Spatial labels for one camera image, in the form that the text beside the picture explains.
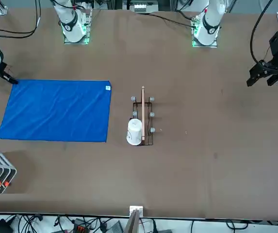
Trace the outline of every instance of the wire rack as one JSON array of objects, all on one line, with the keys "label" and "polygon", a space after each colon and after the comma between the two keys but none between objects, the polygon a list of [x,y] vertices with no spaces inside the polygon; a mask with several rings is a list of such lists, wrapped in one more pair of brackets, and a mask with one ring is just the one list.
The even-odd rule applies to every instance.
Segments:
[{"label": "wire rack", "polygon": [[153,100],[154,98],[149,97],[148,102],[144,102],[144,103],[142,103],[142,101],[137,102],[137,99],[134,96],[131,99],[133,100],[133,103],[132,103],[132,118],[130,119],[138,119],[139,106],[142,106],[142,104],[145,104],[145,106],[147,106],[147,140],[144,140],[144,144],[141,144],[141,146],[152,146],[154,142],[153,142],[153,132],[151,131],[151,128],[153,128],[153,115],[152,115],[153,104],[151,100]]}]

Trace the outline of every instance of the blue towel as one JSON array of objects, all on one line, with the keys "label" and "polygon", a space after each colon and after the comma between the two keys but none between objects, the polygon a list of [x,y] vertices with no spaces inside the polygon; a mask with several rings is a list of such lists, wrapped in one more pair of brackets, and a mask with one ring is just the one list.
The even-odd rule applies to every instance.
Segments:
[{"label": "blue towel", "polygon": [[19,80],[0,139],[106,142],[110,102],[109,81]]}]

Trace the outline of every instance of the black cable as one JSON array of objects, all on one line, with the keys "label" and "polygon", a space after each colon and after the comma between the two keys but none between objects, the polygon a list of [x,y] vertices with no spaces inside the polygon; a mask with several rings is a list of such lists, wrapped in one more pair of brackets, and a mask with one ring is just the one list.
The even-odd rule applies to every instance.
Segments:
[{"label": "black cable", "polygon": [[184,7],[185,7],[187,4],[191,5],[191,4],[193,3],[193,1],[194,1],[194,0],[188,0],[188,1],[181,7],[181,9],[179,9],[178,11],[183,10]]},{"label": "black cable", "polygon": [[59,6],[62,6],[62,7],[64,7],[64,8],[69,8],[69,9],[74,9],[74,8],[78,8],[78,7],[80,7],[80,8],[82,8],[82,9],[85,9],[85,8],[83,8],[82,6],[64,6],[64,5],[61,5],[60,3],[58,3],[56,0],[52,0],[54,3],[56,3],[57,5],[59,5]]},{"label": "black cable", "polygon": [[147,16],[155,16],[157,18],[162,18],[164,20],[167,20],[169,22],[172,22],[172,23],[176,23],[176,24],[179,24],[179,25],[183,25],[183,26],[186,26],[186,27],[190,27],[190,28],[196,28],[195,26],[192,26],[192,25],[188,25],[188,24],[185,24],[185,23],[180,23],[180,22],[177,22],[177,21],[174,21],[172,19],[168,19],[168,18],[165,18],[165,17],[162,17],[162,16],[158,16],[158,15],[154,15],[154,14],[146,14]]},{"label": "black cable", "polygon": [[266,56],[267,56],[267,54],[268,54],[269,49],[270,49],[270,46],[268,47],[268,49],[267,49],[267,51],[266,51],[266,54],[265,54],[263,60],[265,60],[265,58],[266,58]]},{"label": "black cable", "polygon": [[273,224],[271,221],[267,221],[270,225],[272,225],[272,226],[278,226],[278,221],[276,221],[277,222],[277,224]]},{"label": "black cable", "polygon": [[205,8],[203,8],[203,10],[202,10],[201,12],[203,12],[205,9],[207,9],[207,8],[208,8],[208,6],[209,6],[209,5],[207,5]]},{"label": "black cable", "polygon": [[99,230],[100,229],[100,227],[101,227],[101,225],[102,224],[105,224],[105,223],[107,223],[108,221],[110,221],[110,220],[112,220],[113,218],[109,218],[108,220],[106,220],[106,221],[104,221],[104,222],[100,222],[100,226],[97,228],[97,229],[95,229],[95,231],[93,231],[92,233],[95,233],[97,230]]},{"label": "black cable", "polygon": [[186,16],[182,11],[178,11],[184,18],[188,19],[188,20],[192,20],[193,17],[188,17]]},{"label": "black cable", "polygon": [[0,37],[2,38],[14,38],[14,39],[23,39],[23,38],[28,38],[30,36],[32,36],[36,29],[37,29],[37,26],[38,26],[38,22],[41,18],[41,15],[42,15],[42,9],[41,9],[41,0],[38,0],[38,5],[39,5],[39,10],[40,10],[40,15],[39,15],[39,18],[37,18],[37,0],[34,0],[35,2],[35,8],[36,8],[36,23],[35,23],[35,28],[31,31],[31,33],[29,35],[25,35],[25,36],[10,36],[10,35],[0,35]]},{"label": "black cable", "polygon": [[[35,15],[36,15],[35,25],[37,25],[38,18],[37,18],[37,5],[36,4],[35,4]],[[9,31],[9,30],[0,29],[0,32],[15,33],[15,34],[29,34],[29,33],[32,33],[33,31],[34,31],[34,29],[32,31],[29,31],[29,32],[13,32],[13,31]]]},{"label": "black cable", "polygon": [[250,38],[250,52],[251,52],[251,56],[252,56],[254,62],[255,62],[256,64],[258,64],[262,69],[268,70],[268,71],[277,71],[278,69],[271,69],[271,68],[268,68],[268,67],[263,66],[263,65],[255,58],[254,52],[253,52],[253,37],[254,37],[254,32],[255,32],[255,30],[256,30],[256,28],[257,28],[257,26],[258,26],[260,20],[262,19],[264,13],[266,12],[267,8],[269,7],[269,5],[271,4],[272,1],[273,1],[273,0],[269,0],[269,2],[267,3],[267,5],[265,6],[265,8],[263,9],[262,13],[260,14],[259,18],[257,19],[257,21],[256,21],[256,23],[255,23],[255,25],[254,25],[254,28],[253,28],[252,33],[251,33],[251,38]]},{"label": "black cable", "polygon": [[194,221],[192,221],[191,232],[190,233],[193,233],[193,225],[194,225]]},{"label": "black cable", "polygon": [[145,227],[144,227],[144,224],[143,224],[143,222],[142,222],[142,219],[140,218],[140,221],[141,221],[141,224],[142,224],[142,227],[143,227],[143,231],[144,231],[144,233],[146,233],[146,231],[145,231]]},{"label": "black cable", "polygon": [[28,216],[26,216],[27,217],[27,219],[29,220],[29,227],[28,227],[28,231],[29,231],[29,228],[31,227],[31,229],[32,229],[32,232],[33,233],[37,233],[37,231],[34,229],[34,227],[32,226],[32,222],[35,220],[35,216],[32,216],[31,217],[31,219],[29,219],[29,217]]}]

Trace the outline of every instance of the table surface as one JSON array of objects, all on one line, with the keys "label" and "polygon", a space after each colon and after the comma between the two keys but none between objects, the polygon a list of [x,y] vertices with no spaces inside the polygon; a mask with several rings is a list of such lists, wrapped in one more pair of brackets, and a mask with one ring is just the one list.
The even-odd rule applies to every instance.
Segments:
[{"label": "table surface", "polygon": [[[178,13],[161,13],[187,23]],[[258,15],[225,14],[219,48],[192,48],[190,30],[126,11],[95,12],[88,46],[63,44],[58,17],[42,10],[28,39],[0,38],[18,79],[109,80],[107,143],[0,140],[18,175],[0,211],[278,219],[278,85],[246,86]],[[29,30],[31,9],[10,9],[0,28]],[[278,31],[265,15],[254,52]],[[154,96],[154,145],[126,141],[131,96]],[[0,124],[11,86],[0,80]]]}]

